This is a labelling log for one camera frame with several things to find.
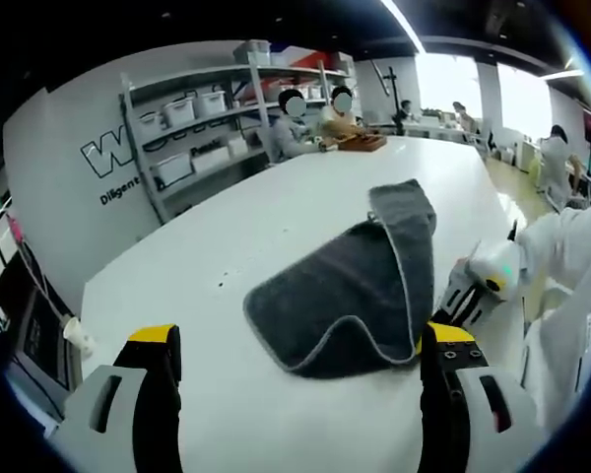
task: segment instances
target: person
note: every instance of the person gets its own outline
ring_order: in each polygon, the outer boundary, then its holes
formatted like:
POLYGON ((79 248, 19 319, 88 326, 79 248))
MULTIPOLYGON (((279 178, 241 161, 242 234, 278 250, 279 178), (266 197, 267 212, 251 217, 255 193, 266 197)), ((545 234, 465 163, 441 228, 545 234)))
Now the person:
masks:
POLYGON ((325 152, 335 143, 335 140, 329 137, 318 143, 307 141, 314 134, 314 128, 295 122, 295 118, 304 115, 306 111, 306 101, 300 91, 282 91, 278 96, 278 105, 281 116, 274 122, 272 129, 279 162, 306 153, 325 152))
POLYGON ((457 113, 458 123, 467 133, 477 133, 478 127, 475 119, 466 112, 466 106, 459 101, 453 103, 453 109, 457 113))
POLYGON ((401 121, 415 121, 416 118, 412 113, 412 101, 401 101, 401 110, 400 110, 401 121))
POLYGON ((548 214, 521 232, 516 242, 523 285, 546 269, 548 276, 572 290, 558 308, 530 325, 525 339, 523 385, 535 400, 537 420, 551 434, 577 404, 580 357, 591 313, 591 207, 548 214))
POLYGON ((320 131, 323 136, 340 138, 349 135, 363 135, 365 130, 357 126, 351 112, 353 93, 346 86, 338 86, 331 93, 331 103, 322 108, 320 131))
POLYGON ((561 208, 567 203, 570 194, 577 193, 582 175, 582 165, 576 156, 569 152, 568 144, 567 135, 559 125, 554 125, 550 137, 541 141, 542 187, 551 188, 551 197, 561 208), (573 166, 572 186, 569 185, 565 168, 567 161, 573 166))

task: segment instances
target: floor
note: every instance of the floor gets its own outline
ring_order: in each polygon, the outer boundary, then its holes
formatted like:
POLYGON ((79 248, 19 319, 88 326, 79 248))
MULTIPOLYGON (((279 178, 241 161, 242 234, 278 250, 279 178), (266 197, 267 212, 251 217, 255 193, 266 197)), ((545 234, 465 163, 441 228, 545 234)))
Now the floor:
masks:
MULTIPOLYGON (((550 205, 536 193, 525 172, 493 158, 487 158, 486 167, 498 192, 501 206, 512 222, 517 221, 518 231, 553 212, 550 205)), ((524 293, 525 318, 529 321, 538 317, 545 279, 546 275, 540 274, 524 293)))

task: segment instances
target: ceiling light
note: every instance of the ceiling light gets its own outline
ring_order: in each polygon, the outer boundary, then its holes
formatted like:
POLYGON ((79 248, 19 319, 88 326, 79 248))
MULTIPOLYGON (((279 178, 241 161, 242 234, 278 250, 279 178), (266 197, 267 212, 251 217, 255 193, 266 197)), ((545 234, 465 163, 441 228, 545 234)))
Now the ceiling light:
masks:
POLYGON ((550 81, 552 79, 563 79, 565 77, 579 77, 579 76, 584 76, 584 72, 579 69, 575 69, 573 71, 562 71, 562 72, 556 72, 555 74, 548 74, 547 76, 541 76, 540 79, 543 79, 544 81, 550 81))
POLYGON ((392 14, 392 16, 396 19, 396 21, 401 26, 401 28, 403 30, 405 30, 405 33, 407 34, 407 36, 410 37, 410 40, 412 41, 412 43, 416 47, 416 50, 420 54, 427 53, 425 51, 425 47, 423 46, 421 41, 418 39, 418 35, 416 34, 414 29, 410 25, 410 22, 407 21, 407 18, 405 18, 405 15, 403 15, 401 13, 401 11, 398 9, 398 7, 394 3, 394 1, 393 0, 381 0, 381 3, 385 6, 385 8, 387 8, 389 10, 389 12, 392 14))

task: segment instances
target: wooden board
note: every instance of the wooden board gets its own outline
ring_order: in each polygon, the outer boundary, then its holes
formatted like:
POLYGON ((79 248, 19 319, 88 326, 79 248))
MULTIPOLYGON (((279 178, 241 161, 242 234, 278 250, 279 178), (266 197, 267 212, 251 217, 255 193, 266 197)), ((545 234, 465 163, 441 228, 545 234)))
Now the wooden board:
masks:
POLYGON ((387 138, 381 135, 356 136, 339 144, 340 151, 366 151, 378 150, 387 143, 387 138))

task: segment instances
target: cup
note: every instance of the cup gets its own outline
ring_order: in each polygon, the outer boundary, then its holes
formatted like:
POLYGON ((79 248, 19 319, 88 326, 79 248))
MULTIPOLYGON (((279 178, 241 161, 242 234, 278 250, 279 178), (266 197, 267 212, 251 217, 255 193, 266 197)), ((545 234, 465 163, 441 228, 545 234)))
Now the cup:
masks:
POLYGON ((88 358, 95 350, 95 339, 86 333, 77 317, 72 317, 63 327, 63 338, 81 351, 83 358, 88 358))

